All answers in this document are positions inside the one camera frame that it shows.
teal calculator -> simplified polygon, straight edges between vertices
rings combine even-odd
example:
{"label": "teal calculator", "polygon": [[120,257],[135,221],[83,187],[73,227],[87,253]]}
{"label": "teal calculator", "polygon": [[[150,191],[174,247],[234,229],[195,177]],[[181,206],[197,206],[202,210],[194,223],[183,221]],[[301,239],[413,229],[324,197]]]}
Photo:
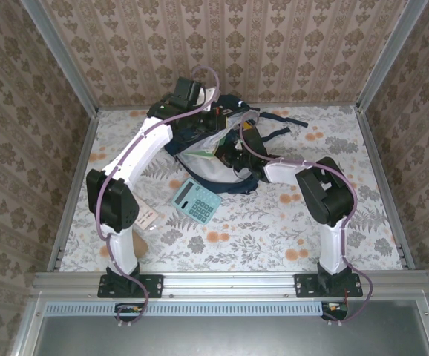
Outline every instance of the teal calculator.
{"label": "teal calculator", "polygon": [[175,194],[171,204],[205,225],[221,204],[221,198],[189,178]]}

purple cable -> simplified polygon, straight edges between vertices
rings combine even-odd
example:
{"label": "purple cable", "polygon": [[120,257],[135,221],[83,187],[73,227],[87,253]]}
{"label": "purple cable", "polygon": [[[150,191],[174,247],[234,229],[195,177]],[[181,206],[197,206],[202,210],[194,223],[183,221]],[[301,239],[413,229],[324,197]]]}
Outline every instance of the purple cable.
{"label": "purple cable", "polygon": [[343,259],[343,261],[345,262],[345,264],[348,267],[350,267],[353,271],[358,273],[360,276],[362,276],[368,282],[368,284],[370,285],[370,290],[368,291],[368,294],[364,300],[364,303],[361,305],[361,308],[358,311],[356,311],[356,313],[353,314],[352,316],[347,317],[346,319],[343,319],[340,321],[340,320],[336,320],[333,316],[327,314],[327,316],[331,317],[333,319],[333,321],[336,321],[337,323],[340,323],[340,322],[345,323],[347,321],[350,321],[350,320],[354,319],[355,317],[357,317],[358,315],[360,315],[360,313],[363,311],[363,309],[366,307],[366,305],[370,302],[371,295],[373,294],[373,281],[363,271],[360,271],[359,269],[354,267],[350,263],[350,261],[348,261],[347,258],[345,257],[345,245],[346,245],[345,228],[346,228],[348,222],[351,220],[351,218],[355,214],[356,207],[358,206],[358,197],[356,196],[355,189],[353,188],[351,183],[348,181],[348,179],[343,174],[341,174],[340,172],[337,172],[335,169],[328,167],[326,165],[321,165],[321,164],[318,164],[316,162],[308,162],[308,161],[300,161],[300,160],[296,161],[294,159],[272,158],[272,157],[263,156],[262,154],[258,154],[257,152],[255,152],[253,149],[251,149],[244,142],[244,136],[243,136],[243,123],[250,119],[250,118],[248,118],[248,116],[251,113],[254,114],[257,118],[259,117],[259,113],[257,111],[247,111],[244,115],[242,115],[241,121],[239,124],[239,137],[240,137],[242,145],[246,148],[246,150],[248,150],[254,156],[259,157],[261,159],[264,159],[266,161],[286,162],[286,163],[290,163],[292,165],[299,165],[299,166],[306,166],[306,167],[312,166],[312,167],[323,169],[324,171],[328,171],[331,174],[335,174],[338,178],[340,178],[347,185],[348,190],[350,191],[350,193],[353,196],[353,208],[351,209],[351,212],[348,214],[348,216],[343,220],[343,223],[341,224],[341,232],[340,232],[340,236],[341,236],[341,258]]}
{"label": "purple cable", "polygon": [[[168,119],[160,121],[157,124],[152,125],[146,131],[144,131],[143,135],[141,134],[139,137],[137,137],[137,139],[134,141],[134,143],[132,143],[132,145],[128,148],[128,150],[121,157],[119,163],[114,167],[114,169],[112,170],[112,172],[105,179],[105,181],[102,184],[101,189],[99,191],[99,195],[97,196],[97,202],[96,202],[96,230],[97,230],[97,234],[99,235],[99,238],[102,241],[105,241],[105,244],[106,244],[106,246],[108,248],[109,257],[111,258],[111,262],[114,264],[114,267],[116,268],[116,270],[123,277],[127,278],[128,280],[131,280],[132,282],[135,282],[143,290],[143,294],[144,294],[144,297],[145,297],[145,302],[144,302],[144,306],[142,308],[142,311],[132,321],[132,323],[137,322],[140,319],[140,317],[142,317],[142,315],[145,312],[145,310],[147,309],[147,305],[148,305],[148,292],[147,292],[147,289],[145,288],[145,286],[141,282],[139,282],[135,278],[131,277],[130,275],[126,274],[120,268],[120,266],[117,264],[116,260],[114,259],[114,254],[113,254],[112,249],[111,249],[111,234],[108,234],[108,236],[104,236],[104,234],[102,233],[102,229],[101,229],[101,204],[102,204],[102,197],[104,196],[104,192],[105,192],[105,189],[107,188],[107,186],[109,184],[109,181],[115,175],[115,173],[117,172],[117,170],[119,169],[119,167],[122,166],[122,164],[124,163],[125,159],[127,159],[128,155],[131,154],[131,152],[135,149],[135,147],[139,144],[139,142],[142,141],[144,138],[146,138],[149,133],[151,133],[154,129],[158,128],[161,125],[165,125],[165,124],[168,124],[169,122],[172,122],[174,120],[182,119],[183,117],[187,117],[187,116],[191,116],[191,115],[194,115],[196,113],[199,113],[199,112],[205,110],[208,106],[210,106],[210,104],[214,100],[216,100],[216,98],[219,96],[219,92],[220,92],[220,79],[218,78],[215,70],[213,70],[212,68],[207,67],[205,65],[200,65],[200,66],[196,67],[191,72],[191,76],[194,76],[194,74],[196,72],[198,72],[200,69],[207,69],[208,71],[210,71],[213,74],[214,78],[216,79],[216,89],[214,90],[214,93],[213,93],[213,96],[211,97],[211,99],[208,100],[207,102],[205,102],[199,108],[196,108],[196,109],[194,109],[192,111],[189,111],[188,113],[181,113],[179,115],[175,115],[173,117],[170,117]],[[120,322],[121,320],[119,318],[119,314],[120,313],[117,314],[117,319]]]}

